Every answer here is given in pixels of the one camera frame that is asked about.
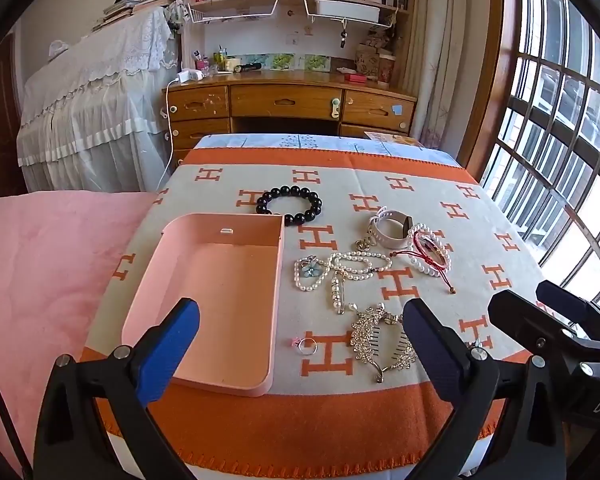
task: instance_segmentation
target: window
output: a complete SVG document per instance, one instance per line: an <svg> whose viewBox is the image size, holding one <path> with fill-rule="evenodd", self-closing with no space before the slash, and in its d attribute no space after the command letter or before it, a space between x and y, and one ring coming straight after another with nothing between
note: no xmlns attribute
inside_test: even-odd
<svg viewBox="0 0 600 480"><path fill-rule="evenodd" d="M520 12L511 96L481 185L546 278L600 304L600 38L569 0L522 0Z"/></svg>

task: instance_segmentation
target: red string bracelet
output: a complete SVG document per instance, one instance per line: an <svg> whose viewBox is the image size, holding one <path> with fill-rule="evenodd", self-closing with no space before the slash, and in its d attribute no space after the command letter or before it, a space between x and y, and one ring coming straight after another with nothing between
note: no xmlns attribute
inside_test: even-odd
<svg viewBox="0 0 600 480"><path fill-rule="evenodd" d="M427 241L429 241L429 245L431 246L431 247L427 247L427 249L432 252L437 251L438 255L445 261L444 264L437 263L431 256L429 256L425 252L424 248L420 244L420 241L418 240L418 234L420 234L420 229L416 229L412 235L413 236L413 246L416 249L415 251L411 251L411 250L394 251L392 253L389 253L389 256L397 256L398 254L408 254L409 256L423 260L427 265L429 265L434 270L436 270L437 272L440 273L440 277L444 280L444 282L446 283L446 286L449 287L449 292L451 294L455 294L456 290L455 290L455 288L452 287L451 283L449 283L449 280L445 273L445 271L448 268L448 262L446 261L445 255L440 253L440 250L435 246L435 243L432 243L430 240L425 239L424 244L427 245Z"/></svg>

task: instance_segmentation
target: blue gripper pad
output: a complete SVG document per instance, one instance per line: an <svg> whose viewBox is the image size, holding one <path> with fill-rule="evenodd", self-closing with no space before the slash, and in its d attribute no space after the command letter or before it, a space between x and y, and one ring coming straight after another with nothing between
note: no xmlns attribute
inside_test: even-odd
<svg viewBox="0 0 600 480"><path fill-rule="evenodd" d="M404 305L402 327L440 399L456 406L462 398L464 383L464 343L453 330L442 326L419 298Z"/></svg>
<svg viewBox="0 0 600 480"><path fill-rule="evenodd" d="M144 338L151 338L152 348L149 348L137 370L136 394L144 407L160 399L199 327L198 304L189 298L182 298L159 326L149 329L156 332L150 334L147 331L138 342L136 349L138 346L144 348Z"/></svg>
<svg viewBox="0 0 600 480"><path fill-rule="evenodd" d="M580 324L587 320L587 303L555 285L555 283L548 280L538 283L536 297L538 301L551 307L558 314L562 314L574 323Z"/></svg>

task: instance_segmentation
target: desk drawer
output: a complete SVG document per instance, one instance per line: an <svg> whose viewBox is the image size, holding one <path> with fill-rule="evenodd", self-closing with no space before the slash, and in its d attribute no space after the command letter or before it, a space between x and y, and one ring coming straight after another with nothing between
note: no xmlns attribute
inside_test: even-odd
<svg viewBox="0 0 600 480"><path fill-rule="evenodd" d="M169 92L171 121L213 119L229 116L229 100L226 86L190 88Z"/></svg>
<svg viewBox="0 0 600 480"><path fill-rule="evenodd" d="M334 99L342 101L342 91L338 88L301 85L231 87L233 117L298 117L337 121L339 113L336 117L331 116Z"/></svg>
<svg viewBox="0 0 600 480"><path fill-rule="evenodd" d="M229 119L200 119L171 124L173 147L175 150L190 150L202 137L210 134L229 134Z"/></svg>
<svg viewBox="0 0 600 480"><path fill-rule="evenodd" d="M400 135L401 137L407 137L406 133L392 132L391 130L385 130L384 128L375 128L372 126L358 126L356 124L344 123L340 125L341 137L357 137L359 139L368 139L365 132L375 132L377 134Z"/></svg>
<svg viewBox="0 0 600 480"><path fill-rule="evenodd" d="M412 101L347 90L342 121L408 134L414 108Z"/></svg>

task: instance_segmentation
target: white watch strap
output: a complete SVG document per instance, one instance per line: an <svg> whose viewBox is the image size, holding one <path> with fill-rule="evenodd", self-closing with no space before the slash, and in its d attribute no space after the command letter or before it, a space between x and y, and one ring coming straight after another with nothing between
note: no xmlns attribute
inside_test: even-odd
<svg viewBox="0 0 600 480"><path fill-rule="evenodd" d="M376 239L379 245L385 247L387 249L402 249L406 247L408 243L408 238L391 238L390 236L384 234L379 228L378 224L383 219L391 219L399 222L403 227L408 223L409 217L400 211L395 211L393 209L387 209L386 206L381 207L380 210L376 213L375 216L371 217L369 221L369 231ZM403 228L403 233L406 233L408 230Z"/></svg>

